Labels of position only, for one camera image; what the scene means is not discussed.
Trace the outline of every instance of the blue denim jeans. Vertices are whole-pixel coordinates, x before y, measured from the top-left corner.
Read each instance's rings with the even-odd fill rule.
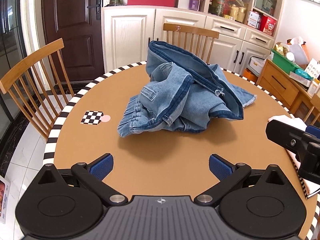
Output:
[[[149,44],[150,83],[130,98],[118,126],[121,137],[166,129],[198,133],[211,118],[242,120],[256,96],[230,84],[219,65],[163,41]]]

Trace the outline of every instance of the green storage bin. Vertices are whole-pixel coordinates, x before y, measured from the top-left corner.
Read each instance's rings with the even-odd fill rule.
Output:
[[[272,51],[274,52],[272,62],[276,64],[279,68],[281,68],[284,72],[286,72],[288,75],[290,74],[290,72],[295,73],[296,69],[300,68],[298,65],[291,62],[286,57],[282,56],[279,52],[275,51],[274,49],[272,49]]]

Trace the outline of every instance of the dark brown door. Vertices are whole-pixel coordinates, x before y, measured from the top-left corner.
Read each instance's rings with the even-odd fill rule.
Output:
[[[93,7],[96,4],[97,0],[42,0],[47,43],[63,39],[62,57],[70,81],[93,80],[105,72],[100,7]],[[58,68],[56,55],[53,61]],[[57,72],[65,80],[62,70]]]

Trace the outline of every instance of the table edge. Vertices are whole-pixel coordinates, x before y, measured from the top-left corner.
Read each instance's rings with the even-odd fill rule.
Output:
[[[132,67],[136,67],[136,66],[139,66],[139,65],[145,65],[146,63],[147,63],[146,61],[141,61],[141,62],[132,63],[132,64],[129,64],[129,65],[125,65],[125,66],[116,68],[114,70],[111,70],[111,71],[103,74],[102,76],[96,78],[95,80],[91,81],[83,89],[81,89],[77,94],[75,94],[75,96],[63,108],[63,110],[59,114],[59,117],[55,121],[55,123],[54,123],[54,125],[53,125],[53,127],[52,127],[52,129],[50,131],[47,143],[45,145],[44,159],[43,159],[43,164],[42,165],[45,165],[47,163],[53,163],[53,161],[54,161],[54,153],[55,153],[55,148],[56,148],[56,145],[57,145],[58,137],[59,137],[60,131],[62,129],[62,126],[63,126],[65,120],[67,119],[69,113],[71,112],[73,107],[76,105],[76,103],[91,88],[93,88],[95,85],[97,85],[101,81],[105,80],[106,78],[108,78],[110,76],[113,76],[116,73],[119,73],[119,72],[121,72],[123,70],[129,69],[129,68],[132,68]],[[262,86],[256,84],[255,82],[249,80],[248,78],[246,78],[246,77],[244,77],[244,76],[242,76],[242,75],[240,75],[238,73],[232,72],[232,71],[224,69],[224,68],[221,68],[221,70],[226,71],[228,73],[231,73],[233,75],[236,75],[236,76],[238,76],[238,77],[250,82],[254,86],[258,87],[259,89],[264,91],[267,95],[269,95],[272,99],[274,99],[279,105],[281,105],[284,108],[284,110],[290,115],[291,118],[294,118],[294,115],[289,111],[289,109],[286,108],[283,105],[283,103],[280,100],[278,100],[274,95],[272,95],[269,91],[267,91],[264,88],[262,88]],[[295,167],[296,171],[298,172],[298,168],[297,168],[297,166],[295,164],[294,164],[294,167]],[[297,176],[298,176],[298,178],[299,178],[299,180],[301,182],[303,193],[304,193],[305,197],[307,198],[307,191],[306,191],[306,187],[304,185],[304,182],[303,182],[302,178],[298,175],[298,173],[297,173]],[[309,229],[309,231],[307,233],[307,236],[306,236],[305,240],[311,240],[311,238],[313,236],[313,233],[314,233],[314,231],[316,229],[316,224],[317,224],[317,221],[318,221],[319,213],[320,213],[320,194],[317,194],[317,205],[316,205],[314,219],[312,220],[310,229]]]

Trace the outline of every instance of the silver bolt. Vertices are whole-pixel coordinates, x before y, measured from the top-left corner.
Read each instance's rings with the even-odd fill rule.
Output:
[[[121,203],[121,202],[123,202],[125,200],[125,197],[123,195],[120,195],[120,194],[115,194],[115,195],[112,195],[109,199],[113,203]]]
[[[212,201],[212,197],[210,195],[203,194],[203,195],[199,195],[197,197],[197,200],[200,201],[201,203],[208,203]]]

